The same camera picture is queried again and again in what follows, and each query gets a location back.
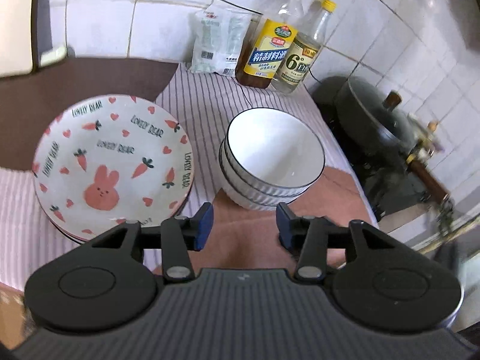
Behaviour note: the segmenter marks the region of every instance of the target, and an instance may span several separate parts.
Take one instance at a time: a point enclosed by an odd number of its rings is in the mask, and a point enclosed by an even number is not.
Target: yellow bottle cap
[[[337,5],[331,0],[323,0],[322,1],[322,8],[326,9],[330,13],[332,13],[335,10],[336,7],[337,7]]]

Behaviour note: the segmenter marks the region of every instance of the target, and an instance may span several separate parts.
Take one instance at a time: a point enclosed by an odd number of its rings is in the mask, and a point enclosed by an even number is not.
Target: pink bunny
[[[85,202],[96,210],[110,211],[120,200],[114,188],[119,181],[119,173],[114,170],[107,174],[107,167],[100,165],[95,173],[93,184],[83,192]]]

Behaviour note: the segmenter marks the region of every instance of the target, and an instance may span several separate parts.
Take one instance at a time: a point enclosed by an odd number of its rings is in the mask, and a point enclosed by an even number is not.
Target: cooking wine bottle
[[[236,68],[241,85],[266,88],[297,34],[303,17],[302,0],[273,0],[258,25],[254,42]]]
[[[280,92],[292,93],[295,90],[325,42],[328,19],[337,5],[323,0],[319,9],[313,9],[315,4],[316,1],[299,26],[297,36],[273,77],[272,85]]]

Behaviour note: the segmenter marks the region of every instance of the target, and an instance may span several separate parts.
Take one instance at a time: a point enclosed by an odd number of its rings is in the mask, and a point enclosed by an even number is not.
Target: white bowl
[[[296,117],[272,108],[253,108],[234,117],[225,153],[247,184],[274,196],[304,192],[325,167],[325,152],[315,133]]]
[[[223,174],[227,178],[229,184],[240,193],[243,197],[247,198],[251,202],[262,205],[277,205],[279,203],[290,203],[294,201],[301,194],[293,196],[272,196],[266,193],[255,190],[252,186],[248,185],[242,178],[234,171],[225,156],[225,147],[220,145],[218,153],[219,163],[223,170]]]
[[[268,204],[258,204],[255,203],[245,196],[243,196],[240,192],[236,190],[234,186],[227,180],[226,173],[222,167],[222,159],[220,156],[220,152],[218,154],[218,176],[220,178],[220,183],[222,185],[222,189],[225,191],[227,196],[232,199],[236,204],[240,207],[246,208],[247,210],[258,210],[258,211],[274,211],[277,209],[276,205],[268,205]]]

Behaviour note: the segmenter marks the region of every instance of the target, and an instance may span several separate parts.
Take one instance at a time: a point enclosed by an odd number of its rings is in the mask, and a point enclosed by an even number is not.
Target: yellow bottle label
[[[273,78],[295,35],[295,28],[267,19],[243,71],[252,76]]]
[[[318,50],[295,38],[279,70],[282,80],[290,85],[298,85],[314,61]]]

